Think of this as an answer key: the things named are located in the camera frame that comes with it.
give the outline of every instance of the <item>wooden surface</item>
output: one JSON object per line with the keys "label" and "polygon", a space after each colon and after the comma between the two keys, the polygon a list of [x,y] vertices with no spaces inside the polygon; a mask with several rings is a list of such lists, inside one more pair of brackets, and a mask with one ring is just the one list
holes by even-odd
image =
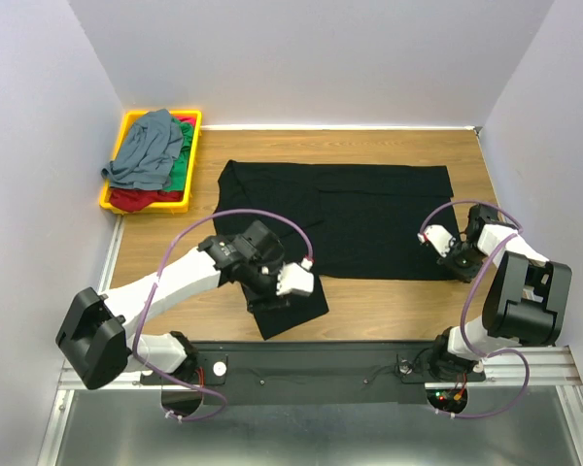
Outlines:
{"label": "wooden surface", "polygon": [[[494,202],[472,131],[204,131],[197,151],[190,210],[175,216],[127,216],[112,287],[153,272],[170,241],[214,211],[217,180],[229,159],[298,163],[446,165],[455,199]],[[468,206],[458,206],[461,228]],[[212,223],[188,234],[175,260],[206,236]],[[469,285],[458,282],[344,280],[323,277],[330,312],[274,340],[433,339],[459,321]],[[481,312],[492,277],[480,288],[471,317]],[[150,321],[146,331],[180,330],[193,340],[260,340],[239,285],[226,285],[181,303]]]}

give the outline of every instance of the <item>white backdrop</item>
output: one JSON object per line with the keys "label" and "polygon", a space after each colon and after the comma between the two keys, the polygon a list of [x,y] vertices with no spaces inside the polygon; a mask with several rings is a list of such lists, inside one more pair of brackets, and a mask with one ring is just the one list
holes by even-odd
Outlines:
{"label": "white backdrop", "polygon": [[552,0],[70,0],[126,108],[483,124]]}
{"label": "white backdrop", "polygon": [[97,195],[121,114],[64,0],[0,0],[0,466],[36,464],[54,338],[114,226]]}
{"label": "white backdrop", "polygon": [[481,143],[502,207],[537,250],[572,268],[561,342],[583,379],[583,0],[556,0]]}

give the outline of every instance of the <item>red cloth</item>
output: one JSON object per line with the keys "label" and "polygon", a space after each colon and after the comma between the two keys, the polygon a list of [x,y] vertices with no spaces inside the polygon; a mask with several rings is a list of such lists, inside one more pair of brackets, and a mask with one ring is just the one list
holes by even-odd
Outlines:
{"label": "red cloth", "polygon": [[142,211],[152,202],[178,202],[182,197],[183,191],[143,191],[118,187],[110,191],[110,203],[126,212]]}
{"label": "red cloth", "polygon": [[193,118],[191,116],[180,116],[177,119],[181,122],[185,121],[187,123],[190,123],[192,126],[196,126],[196,118]]}

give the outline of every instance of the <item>metal frame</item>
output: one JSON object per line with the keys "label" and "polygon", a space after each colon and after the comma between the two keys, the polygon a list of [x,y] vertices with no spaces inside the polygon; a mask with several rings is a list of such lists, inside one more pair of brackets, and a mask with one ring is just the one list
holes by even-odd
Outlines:
{"label": "metal frame", "polygon": [[58,390],[56,392],[54,405],[51,408],[48,429],[46,430],[46,437],[44,438],[39,460],[37,461],[39,466],[53,466],[56,464],[73,399],[74,390]]}
{"label": "metal frame", "polygon": [[[104,290],[110,286],[119,254],[123,228],[124,218],[123,216],[118,216],[98,290]],[[575,445],[579,461],[583,465],[583,395],[579,387],[582,382],[569,348],[523,348],[521,350],[525,353],[531,365],[530,384],[551,385],[557,388],[572,442]],[[484,370],[487,376],[486,381],[470,383],[471,386],[500,387],[520,385],[524,375],[520,359],[509,354],[485,361]],[[451,386],[451,384],[426,383],[426,388],[443,386]],[[76,390],[84,389],[86,389],[84,384],[73,369],[68,364],[64,365],[58,382],[58,390],[51,410],[48,429],[37,463],[38,466],[55,466],[67,427],[74,393]],[[116,380],[102,389],[160,390],[160,387],[157,385],[141,385],[140,373],[128,373],[121,374]]]}
{"label": "metal frame", "polygon": [[579,386],[558,386],[557,394],[564,409],[576,454],[583,465],[583,392]]}

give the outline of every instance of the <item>yellow tray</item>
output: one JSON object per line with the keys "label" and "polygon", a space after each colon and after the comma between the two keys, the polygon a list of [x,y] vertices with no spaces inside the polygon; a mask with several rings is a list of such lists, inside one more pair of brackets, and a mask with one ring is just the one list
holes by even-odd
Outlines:
{"label": "yellow tray", "polygon": [[[144,115],[148,110],[134,110],[127,112],[123,117],[123,122],[120,124],[119,136],[115,142],[115,148],[113,150],[113,156],[111,160],[117,157],[120,145],[123,143],[125,136],[127,136],[127,131],[131,127],[132,123]],[[194,125],[194,137],[192,138],[192,146],[190,147],[190,160],[188,162],[188,173],[186,175],[186,187],[184,189],[184,197],[181,201],[177,202],[153,202],[147,206],[142,211],[134,212],[133,214],[160,214],[160,213],[170,213],[179,214],[188,211],[188,203],[190,198],[190,182],[192,180],[192,172],[194,170],[194,159],[196,158],[196,145],[198,143],[198,137],[201,132],[201,112],[198,110],[172,110],[170,114],[173,117],[192,117],[196,118],[196,124]],[[101,189],[101,195],[99,196],[99,205],[103,209],[108,209],[115,214],[124,215],[129,214],[126,211],[117,209],[113,206],[110,200],[110,191],[108,180],[104,182],[104,187]]]}

